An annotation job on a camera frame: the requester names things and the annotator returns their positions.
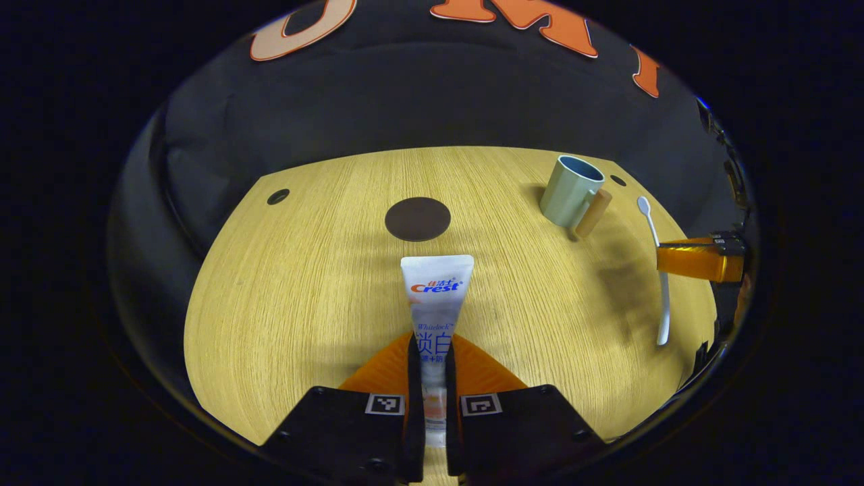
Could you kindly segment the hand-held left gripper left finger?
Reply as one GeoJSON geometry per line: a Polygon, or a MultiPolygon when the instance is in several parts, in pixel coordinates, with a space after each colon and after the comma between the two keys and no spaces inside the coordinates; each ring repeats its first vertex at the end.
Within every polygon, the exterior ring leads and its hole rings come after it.
{"type": "Polygon", "coordinates": [[[426,431],[420,356],[410,333],[341,387],[315,385],[261,446],[294,483],[420,483],[426,431]]]}

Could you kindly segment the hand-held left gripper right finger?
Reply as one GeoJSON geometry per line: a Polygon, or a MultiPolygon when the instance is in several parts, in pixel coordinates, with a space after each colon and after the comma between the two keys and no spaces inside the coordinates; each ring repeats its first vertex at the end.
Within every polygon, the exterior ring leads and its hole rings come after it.
{"type": "Polygon", "coordinates": [[[445,390],[447,468],[459,483],[562,483],[608,450],[555,385],[525,384],[459,335],[445,390]]]}

